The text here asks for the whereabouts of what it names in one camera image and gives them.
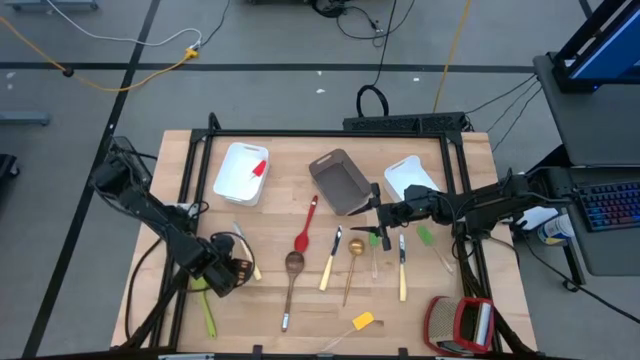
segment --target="red silicone spatula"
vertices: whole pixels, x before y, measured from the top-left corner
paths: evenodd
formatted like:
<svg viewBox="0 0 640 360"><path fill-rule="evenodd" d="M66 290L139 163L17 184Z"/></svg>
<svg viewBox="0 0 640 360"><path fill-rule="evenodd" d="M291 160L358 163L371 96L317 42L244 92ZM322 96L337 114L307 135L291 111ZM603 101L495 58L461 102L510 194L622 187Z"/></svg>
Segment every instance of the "red silicone spatula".
<svg viewBox="0 0 640 360"><path fill-rule="evenodd" d="M316 209L316 205L318 204L318 195L314 196L311 200L311 206L309 207L309 214L307 215L307 223L304 225L304 229L300 233L300 235L296 236L296 241L293 243L293 247L297 252L304 252L307 250L307 246L309 246L309 235L307 235L307 230L309 230L309 224L311 224L311 218L313 217L313 212Z"/></svg>

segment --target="wooden spoon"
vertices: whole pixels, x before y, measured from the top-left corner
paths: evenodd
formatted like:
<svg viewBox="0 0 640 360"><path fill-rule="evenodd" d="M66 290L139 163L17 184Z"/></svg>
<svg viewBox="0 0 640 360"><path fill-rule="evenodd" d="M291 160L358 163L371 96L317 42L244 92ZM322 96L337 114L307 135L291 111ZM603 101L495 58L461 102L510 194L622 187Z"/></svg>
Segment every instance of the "wooden spoon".
<svg viewBox="0 0 640 360"><path fill-rule="evenodd" d="M353 275L353 268L356 265L356 258L364 253L364 241L360 239L353 239L349 241L349 252L353 257L351 258L351 269L349 270L349 277L347 277L347 286L344 288L342 307L347 305L347 297L349 296L349 289L351 288L351 276Z"/></svg>
<svg viewBox="0 0 640 360"><path fill-rule="evenodd" d="M291 311L291 295L293 295L293 282L302 272L302 269L304 269L304 256L297 251L292 251L287 255L284 264L287 268L287 274L289 275L289 291L287 291L287 303L284 306L282 332L287 331L287 329L289 328L289 313Z"/></svg>

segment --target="computer desk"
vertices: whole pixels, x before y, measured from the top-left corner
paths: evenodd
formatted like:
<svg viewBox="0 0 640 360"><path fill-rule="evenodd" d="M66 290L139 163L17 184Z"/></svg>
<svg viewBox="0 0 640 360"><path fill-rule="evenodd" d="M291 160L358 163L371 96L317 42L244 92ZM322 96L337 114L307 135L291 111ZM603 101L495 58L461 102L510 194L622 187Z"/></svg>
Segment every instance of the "computer desk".
<svg viewBox="0 0 640 360"><path fill-rule="evenodd" d="M167 131L164 134L155 168L151 193L163 202L175 202L185 169L190 131ZM469 179L473 188L497 181L487 134L464 133L464 151ZM207 335L205 320L197 294L187 295L182 328L178 337L178 351L251 353L260 344L264 353L317 354L333 338L353 328L351 320L371 311L379 322L351 334L331 352L336 354L397 355L405 347L411 355L433 352L423 343L423 319L428 301L437 295L462 296L460 274L450 275L440 263L433 249L425 247L416 235L415 224L402 229L407 246L408 299L398 300L398 229L391 231L393 249L377 249L379 277L371 277L371 249L356 260L351 293L346 307L342 296L350 255L347 243L354 237L367 239L367 234L348 230L352 226L377 224L375 212L354 217L335 216L320 197L309 229L310 244L305 252L305 269L296 280L292 315L288 332L282 333L282 313L288 279L284 258L293 250L293 241L302 230L309 202L318 194L309 174L308 165L335 148L344 149L371 182L382 184L384 169L409 155L418 155L422 166L441 190L447 188L440 142L425 138L378 137L236 137L213 138L210 163L203 200L210 204L199 221L198 233L209 237L215 231L231 230L238 221L253 248L262 272L262 280L252 279L225 298L207 292L210 308L217 326L218 337ZM213 183L229 145L244 142L266 147L270 152L270 170L255 207L234 205L213 193ZM454 169L456 156L450 151ZM454 170L456 189L461 189L460 175ZM190 194L194 193L195 180ZM382 201L390 202L386 191ZM451 265L458 269L451 255L450 227L423 222L436 241L436 246ZM318 290L325 262L332 247L338 224L344 228L340 248L333 262L333 271L326 292ZM493 236L511 243L508 228L498 225ZM142 254L157 239L157 235L142 226L133 255L131 269ZM529 317L520 271L512 249L494 242L484 242L487 271L493 300L513 330L528 346L535 348L535 338ZM164 246L159 246L145 261L133 291L131 329L134 330L155 304L165 263ZM112 344L125 340L123 331L126 297L113 333ZM173 310L165 313L160 345L166 344Z"/></svg>
<svg viewBox="0 0 640 360"><path fill-rule="evenodd" d="M640 85L605 85L593 94L563 94L551 73L551 59L537 56L533 63L562 140L534 168L574 167L576 183L640 180ZM577 207L567 210L592 275L640 275L640 228L590 233ZM564 250L574 281L584 284L573 243Z"/></svg>

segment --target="yellow cable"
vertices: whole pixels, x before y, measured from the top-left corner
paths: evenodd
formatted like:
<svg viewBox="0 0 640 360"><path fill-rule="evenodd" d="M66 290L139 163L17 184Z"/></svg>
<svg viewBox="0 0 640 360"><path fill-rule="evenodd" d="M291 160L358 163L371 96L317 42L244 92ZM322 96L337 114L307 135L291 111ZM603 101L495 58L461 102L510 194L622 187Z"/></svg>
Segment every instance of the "yellow cable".
<svg viewBox="0 0 640 360"><path fill-rule="evenodd" d="M60 65L58 62L56 62L55 60L53 60L51 57L49 57L47 54L45 54L42 50L40 50L35 44L33 44L31 41L29 41L26 37L24 37L15 27L13 27L13 25L11 25L11 23L4 18L3 16L0 16L0 22L2 22L9 30L11 30L11 32L18 37L18 39L22 40L22 42L24 42L25 44L29 45L29 47L31 49L33 49L35 52L37 52L38 54L40 54L40 56L42 56L45 60L47 60L47 62L49 62L51 65L55 66L56 68L58 68L61 71L66 72L67 69L65 69L64 66ZM164 70L160 70L157 71L149 76L147 76L144 80L140 81L137 84L133 84L131 86L127 86L125 88L105 88L102 87L82 76L79 75L74 75L75 78L78 79L78 81L80 81L81 83L91 86L92 88L98 89L98 90L102 90L102 91L108 91L108 92L123 92L123 91L129 91L131 89L135 89L139 86L142 86L144 84L146 84L147 82L149 82L149 80L153 79L154 77L158 76L158 75L162 75L166 72L169 72L177 67L179 67L180 65L184 64L185 62L187 62L188 60L191 60L195 57L198 57L198 52L191 49L191 48L187 48L187 52L184 55L184 57L182 58L182 60L180 60L179 62L177 62L176 64L164 69Z"/></svg>
<svg viewBox="0 0 640 360"><path fill-rule="evenodd" d="M438 86L438 92L436 93L436 101L433 103L434 113L438 108L438 101L440 100L440 92L442 91L442 87L444 86L444 80L447 78L447 72L449 71L449 64L451 64L451 62L453 61L453 56L456 53L456 47L458 46L460 33L462 32L464 23L467 21L467 16L469 16L470 7L471 7L471 0L467 0L467 3L464 5L464 12L462 13L462 17L460 18L460 23L458 24L458 29L456 30L456 35L453 37L453 43L451 44L451 50L449 50L449 58L447 59L447 64L444 66L444 72L442 73L442 78L440 79L440 85Z"/></svg>

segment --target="table leg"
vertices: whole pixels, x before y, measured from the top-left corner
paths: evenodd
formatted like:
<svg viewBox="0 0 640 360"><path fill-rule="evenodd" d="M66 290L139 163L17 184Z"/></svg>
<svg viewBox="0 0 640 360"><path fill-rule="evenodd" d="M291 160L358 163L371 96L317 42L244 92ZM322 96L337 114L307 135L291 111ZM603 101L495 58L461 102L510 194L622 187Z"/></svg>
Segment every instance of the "table leg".
<svg viewBox="0 0 640 360"><path fill-rule="evenodd" d="M571 272L571 279L576 284L582 286L586 284L584 279L584 273L582 272L582 267L580 266L580 262L578 261L578 253L576 251L575 241L573 239L567 242L567 245L562 247L564 250L564 256L567 259L567 264L569 265L569 271ZM568 281L564 281L562 285L571 292L576 292L578 289L569 284Z"/></svg>

